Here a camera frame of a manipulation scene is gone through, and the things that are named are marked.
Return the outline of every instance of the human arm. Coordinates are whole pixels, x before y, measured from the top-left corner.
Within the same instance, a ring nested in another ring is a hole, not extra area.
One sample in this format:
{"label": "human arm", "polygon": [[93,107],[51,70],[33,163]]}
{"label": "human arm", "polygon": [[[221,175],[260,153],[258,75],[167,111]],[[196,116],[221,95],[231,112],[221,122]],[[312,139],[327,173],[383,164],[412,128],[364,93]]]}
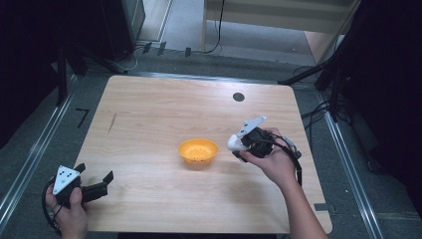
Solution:
{"label": "human arm", "polygon": [[82,239],[88,233],[88,217],[84,207],[81,205],[82,191],[76,187],[72,191],[70,202],[71,208],[60,206],[56,196],[53,195],[53,184],[49,186],[46,192],[46,202],[54,213],[56,222],[60,226],[62,238],[64,239]]}
{"label": "human arm", "polygon": [[[276,128],[264,128],[264,130],[281,135]],[[286,146],[286,143],[279,138],[275,138],[275,141]],[[248,151],[240,153],[248,162],[260,167],[281,189],[288,208],[292,238],[327,238],[296,180],[296,169],[292,160],[281,148],[275,146],[265,158],[256,157]]]}

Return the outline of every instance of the gray floor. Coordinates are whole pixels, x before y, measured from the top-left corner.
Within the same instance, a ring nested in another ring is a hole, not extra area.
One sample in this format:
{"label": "gray floor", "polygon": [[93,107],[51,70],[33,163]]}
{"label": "gray floor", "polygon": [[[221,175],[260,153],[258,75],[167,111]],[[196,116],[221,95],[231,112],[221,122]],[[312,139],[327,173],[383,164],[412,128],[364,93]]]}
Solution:
{"label": "gray floor", "polygon": [[[177,9],[178,2],[183,4],[183,1],[175,0],[173,10]],[[193,40],[191,39],[191,42],[187,40],[184,42],[183,40],[183,44],[180,44],[180,47],[175,45],[172,47],[170,43],[173,41],[170,38],[171,34],[168,32],[170,29],[172,28],[167,25],[163,39],[166,39],[167,47],[171,47],[169,49],[179,51],[166,50],[162,56],[157,56],[157,49],[151,49],[146,54],[141,54],[141,51],[138,51],[136,54],[138,64],[136,68],[129,71],[130,75],[149,73],[151,76],[163,76],[163,74],[177,74],[177,77],[180,77],[180,75],[206,76],[219,79],[244,79],[244,81],[259,84],[275,84],[278,80],[291,77],[294,70],[298,67],[312,64],[310,50],[309,48],[306,49],[307,43],[301,36],[301,32],[296,32],[295,36],[291,32],[292,35],[286,38],[280,36],[280,39],[274,42],[274,48],[279,47],[281,56],[285,56],[283,57],[285,60],[273,57],[264,59],[258,54],[261,51],[260,49],[255,52],[257,54],[254,54],[251,50],[259,48],[259,45],[254,45],[255,47],[253,47],[246,43],[245,45],[243,45],[244,43],[239,43],[239,45],[232,44],[238,47],[239,51],[233,50],[227,56],[223,56],[221,53],[214,55],[194,54],[185,58],[184,52],[181,50],[186,46],[193,47],[193,42],[197,42],[197,38],[192,37]],[[224,41],[221,42],[223,51],[230,47],[224,43],[233,43],[235,39],[243,38],[240,38],[239,36],[242,36],[242,34],[239,34],[223,35]],[[299,55],[302,56],[298,56],[298,53],[289,50],[291,47],[288,46],[291,46],[290,44],[292,43],[302,46],[301,48],[295,47],[295,49],[301,49]],[[251,51],[249,55],[244,56],[243,54],[248,51]],[[131,66],[134,66],[135,61],[134,58],[128,58],[119,62],[119,64],[131,68]],[[75,90],[69,100],[69,106],[51,140],[48,141],[48,146],[42,154],[36,170],[28,181],[24,193],[11,214],[3,233],[0,235],[1,238],[57,237],[50,230],[43,217],[40,202],[41,192],[44,184],[56,172],[58,165],[62,164],[68,167],[74,165],[106,86],[107,79],[111,76],[110,73],[94,63],[89,64],[89,66],[90,70],[85,77],[77,77]],[[293,86],[301,114],[312,111],[320,101],[318,92],[313,88],[315,80],[316,77],[310,77]],[[28,153],[31,149],[38,149],[32,148],[32,146],[56,110],[56,98],[57,92],[54,91],[25,121],[10,142],[0,150],[2,164],[0,173],[3,179],[0,184],[0,195],[2,197],[15,181],[20,168],[23,167],[29,155]],[[78,125],[81,122],[83,113],[77,111],[76,108],[90,110],[81,127],[78,127]],[[366,168],[365,154],[355,138],[351,126],[342,121],[338,123],[338,126],[341,129],[343,139],[364,190],[375,211],[384,238],[422,238],[421,220],[407,197],[404,187],[393,177],[375,175],[369,172]],[[333,225],[329,238],[370,238],[343,163],[324,119],[313,125],[313,149],[316,169]],[[117,234],[115,233],[89,234],[89,238],[116,237]]]}

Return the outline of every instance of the hand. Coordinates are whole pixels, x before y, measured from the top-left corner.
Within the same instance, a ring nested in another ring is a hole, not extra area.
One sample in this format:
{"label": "hand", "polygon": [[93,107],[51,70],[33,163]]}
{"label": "hand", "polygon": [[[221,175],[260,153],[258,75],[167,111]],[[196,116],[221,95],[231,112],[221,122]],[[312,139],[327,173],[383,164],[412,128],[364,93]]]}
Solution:
{"label": "hand", "polygon": [[71,208],[61,206],[53,195],[53,184],[49,186],[46,193],[46,202],[56,213],[56,222],[60,226],[62,238],[85,238],[88,233],[88,217],[81,205],[82,191],[76,187],[71,194]]}
{"label": "hand", "polygon": [[[274,127],[263,128],[263,130],[281,136],[279,130]],[[283,146],[287,146],[283,140],[277,137],[275,141]],[[249,151],[241,151],[240,154],[248,162],[260,167],[282,190],[293,183],[293,181],[296,182],[295,165],[280,147],[275,146],[273,151],[265,158],[256,157]]]}

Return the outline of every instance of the black tape mark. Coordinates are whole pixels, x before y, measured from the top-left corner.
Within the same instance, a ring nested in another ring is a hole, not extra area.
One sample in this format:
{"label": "black tape mark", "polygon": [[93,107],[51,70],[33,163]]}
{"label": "black tape mark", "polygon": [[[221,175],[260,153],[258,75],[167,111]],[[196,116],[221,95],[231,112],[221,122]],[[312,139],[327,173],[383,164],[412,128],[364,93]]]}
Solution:
{"label": "black tape mark", "polygon": [[108,132],[111,130],[112,126],[114,125],[116,116],[117,116],[117,113],[114,113],[114,117],[112,117],[111,124],[109,125],[109,128],[108,128]]}
{"label": "black tape mark", "polygon": [[78,128],[80,128],[82,126],[82,124],[84,123],[85,119],[87,118],[88,113],[90,112],[90,110],[86,110],[86,109],[81,109],[81,108],[77,108],[78,112],[85,112],[84,116],[82,117],[80,123],[78,124]]}
{"label": "black tape mark", "polygon": [[149,49],[151,49],[151,45],[152,45],[152,43],[146,44],[145,47],[143,48],[142,54],[148,53]]}
{"label": "black tape mark", "polygon": [[192,48],[186,48],[185,58],[190,57],[191,53],[192,53]]}
{"label": "black tape mark", "polygon": [[164,50],[165,50],[165,45],[166,45],[166,44],[167,44],[167,42],[162,42],[162,43],[159,45],[159,50],[158,50],[157,56],[164,55]]}
{"label": "black tape mark", "polygon": [[316,211],[328,211],[328,205],[326,203],[314,203]]}

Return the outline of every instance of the black cable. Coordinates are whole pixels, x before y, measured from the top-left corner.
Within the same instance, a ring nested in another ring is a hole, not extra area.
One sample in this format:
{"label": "black cable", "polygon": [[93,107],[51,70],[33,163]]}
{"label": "black cable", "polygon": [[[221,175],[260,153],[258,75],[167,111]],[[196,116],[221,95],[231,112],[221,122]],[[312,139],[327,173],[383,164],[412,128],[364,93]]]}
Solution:
{"label": "black cable", "polygon": [[209,54],[209,53],[214,52],[214,50],[218,47],[218,45],[220,45],[220,39],[221,39],[221,21],[223,20],[223,11],[224,11],[224,3],[225,2],[226,1],[223,0],[223,2],[221,4],[220,23],[218,24],[218,41],[217,41],[217,44],[215,45],[215,47],[212,50],[210,50],[208,52],[204,52],[204,54]]}
{"label": "black cable", "polygon": [[53,184],[56,180],[56,176],[54,176],[52,179],[50,179],[47,184],[44,186],[43,189],[43,195],[41,195],[41,204],[43,206],[43,212],[44,212],[44,216],[46,217],[47,222],[49,223],[49,225],[53,228],[53,230],[59,235],[62,236],[62,232],[60,231],[60,227],[59,225],[54,221],[54,218],[56,217],[56,215],[59,213],[59,211],[62,209],[62,207],[59,209],[59,211],[57,213],[55,213],[54,218],[52,219],[50,217],[50,214],[47,210],[47,203],[46,203],[46,194],[47,194],[47,190],[49,189],[49,186],[51,184]]}

